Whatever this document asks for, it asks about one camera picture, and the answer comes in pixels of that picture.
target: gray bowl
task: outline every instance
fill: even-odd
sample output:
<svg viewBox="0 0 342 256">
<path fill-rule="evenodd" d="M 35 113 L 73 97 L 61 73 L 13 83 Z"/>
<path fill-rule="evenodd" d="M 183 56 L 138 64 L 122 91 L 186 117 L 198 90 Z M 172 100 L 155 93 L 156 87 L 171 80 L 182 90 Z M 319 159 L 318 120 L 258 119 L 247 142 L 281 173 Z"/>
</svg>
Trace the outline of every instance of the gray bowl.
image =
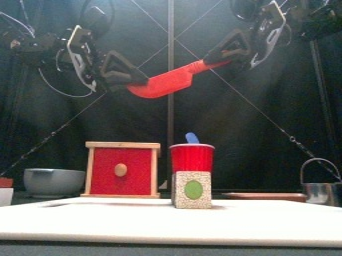
<svg viewBox="0 0 342 256">
<path fill-rule="evenodd" d="M 28 195 L 36 198 L 76 196 L 84 185 L 85 172 L 65 169 L 31 168 L 24 171 Z"/>
</svg>

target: white tabletop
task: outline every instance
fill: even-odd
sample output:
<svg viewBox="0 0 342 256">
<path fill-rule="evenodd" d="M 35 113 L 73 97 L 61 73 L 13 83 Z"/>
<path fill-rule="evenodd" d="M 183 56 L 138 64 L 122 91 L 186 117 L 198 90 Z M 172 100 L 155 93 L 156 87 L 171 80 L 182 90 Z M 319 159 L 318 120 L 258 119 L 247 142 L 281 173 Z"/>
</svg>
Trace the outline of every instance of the white tabletop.
<svg viewBox="0 0 342 256">
<path fill-rule="evenodd" d="M 200 210 L 80 197 L 0 207 L 0 216 L 0 240 L 342 247 L 342 208 L 281 200 L 212 200 Z"/>
</svg>

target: green oval label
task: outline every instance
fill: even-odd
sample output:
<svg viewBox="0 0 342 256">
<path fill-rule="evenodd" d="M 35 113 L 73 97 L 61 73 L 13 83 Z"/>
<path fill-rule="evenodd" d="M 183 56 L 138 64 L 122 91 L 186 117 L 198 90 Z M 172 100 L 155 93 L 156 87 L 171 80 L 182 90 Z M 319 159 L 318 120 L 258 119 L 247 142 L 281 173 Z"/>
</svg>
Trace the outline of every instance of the green oval label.
<svg viewBox="0 0 342 256">
<path fill-rule="evenodd" d="M 196 200 L 200 198 L 203 194 L 203 186 L 196 180 L 191 180 L 187 182 L 184 186 L 184 194 L 187 198 Z"/>
</svg>

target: wooden tray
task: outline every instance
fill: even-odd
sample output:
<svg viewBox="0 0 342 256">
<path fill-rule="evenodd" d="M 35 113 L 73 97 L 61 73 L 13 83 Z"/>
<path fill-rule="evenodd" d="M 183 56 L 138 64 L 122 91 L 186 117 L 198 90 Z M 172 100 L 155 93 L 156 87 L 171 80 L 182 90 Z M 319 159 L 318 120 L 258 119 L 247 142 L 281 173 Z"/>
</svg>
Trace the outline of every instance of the wooden tray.
<svg viewBox="0 0 342 256">
<path fill-rule="evenodd" d="M 223 193 L 227 199 L 238 200 L 287 200 L 306 202 L 306 195 L 302 193 Z"/>
</svg>

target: red plastic cup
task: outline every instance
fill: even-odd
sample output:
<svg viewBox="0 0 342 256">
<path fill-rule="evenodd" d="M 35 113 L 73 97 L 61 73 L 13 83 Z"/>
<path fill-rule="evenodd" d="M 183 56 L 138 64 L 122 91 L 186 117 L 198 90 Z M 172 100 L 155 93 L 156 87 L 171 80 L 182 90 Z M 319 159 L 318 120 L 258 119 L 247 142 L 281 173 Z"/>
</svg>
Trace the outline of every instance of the red plastic cup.
<svg viewBox="0 0 342 256">
<path fill-rule="evenodd" d="M 212 171 L 214 146 L 208 144 L 175 144 L 170 147 L 172 172 Z"/>
</svg>

